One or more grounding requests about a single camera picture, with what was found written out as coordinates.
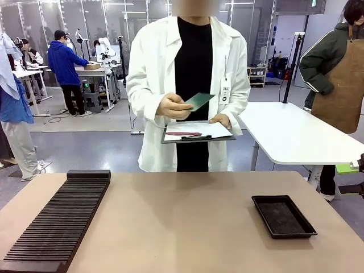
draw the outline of white paper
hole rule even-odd
[[[176,132],[176,133],[201,133],[202,137],[210,135],[212,138],[221,138],[221,137],[229,137],[232,136],[221,123],[208,123],[208,122],[193,122],[193,123],[184,123],[184,122],[172,122],[167,125],[166,132]],[[182,140],[183,135],[165,135],[165,141],[172,140]]]

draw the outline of black cap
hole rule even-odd
[[[67,37],[66,33],[63,30],[56,30],[55,40],[60,40],[62,37]]]

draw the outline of cardboard box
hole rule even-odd
[[[85,70],[95,70],[97,68],[100,68],[101,64],[95,64],[95,63],[89,63],[84,67]]]

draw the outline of slotted black rack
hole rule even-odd
[[[0,260],[0,273],[67,272],[110,178],[109,170],[69,171],[65,183]]]

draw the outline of brown table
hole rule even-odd
[[[65,179],[40,175],[0,211],[0,257]],[[270,238],[251,196],[282,194],[318,236]],[[298,173],[115,173],[68,272],[362,273],[363,253]]]

